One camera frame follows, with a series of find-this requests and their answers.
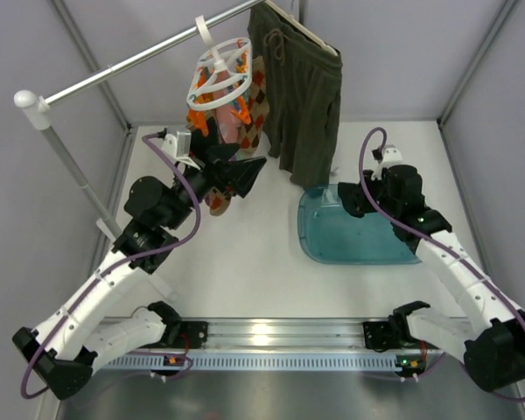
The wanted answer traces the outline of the white round clip hanger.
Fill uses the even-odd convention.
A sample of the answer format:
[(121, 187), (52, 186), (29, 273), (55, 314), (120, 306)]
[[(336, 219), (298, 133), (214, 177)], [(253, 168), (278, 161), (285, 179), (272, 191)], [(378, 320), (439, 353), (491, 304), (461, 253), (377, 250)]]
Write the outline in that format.
[(231, 38), (217, 44), (203, 16), (196, 28), (207, 50), (197, 61), (186, 96), (189, 109), (207, 111), (237, 102), (250, 87), (253, 48), (249, 38)]

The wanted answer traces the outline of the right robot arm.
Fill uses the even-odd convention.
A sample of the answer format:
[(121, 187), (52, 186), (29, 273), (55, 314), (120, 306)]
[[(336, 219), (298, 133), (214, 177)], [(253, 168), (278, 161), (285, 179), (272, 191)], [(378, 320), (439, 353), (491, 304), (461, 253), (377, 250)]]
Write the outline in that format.
[(462, 363), (486, 392), (525, 380), (525, 311), (464, 251), (447, 219), (427, 205), (415, 167), (395, 164), (380, 175), (365, 170), (359, 183), (339, 183), (338, 195), (353, 217), (378, 213), (387, 219), (395, 237), (438, 277), (466, 316), (457, 321), (423, 301), (399, 306), (388, 321), (400, 344), (432, 344)]

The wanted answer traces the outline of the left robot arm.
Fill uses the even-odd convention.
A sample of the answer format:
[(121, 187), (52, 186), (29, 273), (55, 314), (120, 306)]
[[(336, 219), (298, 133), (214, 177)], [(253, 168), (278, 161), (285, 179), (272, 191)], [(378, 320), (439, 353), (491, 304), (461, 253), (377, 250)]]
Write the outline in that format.
[(98, 326), (115, 303), (196, 235), (200, 206), (212, 190), (244, 198), (266, 163), (263, 157), (235, 161), (237, 145), (216, 144), (195, 147), (192, 165), (180, 171), (151, 137), (145, 143), (172, 171), (172, 184), (152, 176), (138, 179), (124, 206), (131, 220), (93, 274), (50, 318), (14, 333), (12, 341), (28, 362), (21, 384), (25, 399), (33, 397), (27, 390), (31, 374), (63, 401), (111, 361), (179, 340), (182, 318), (165, 301), (138, 308), (110, 327)]

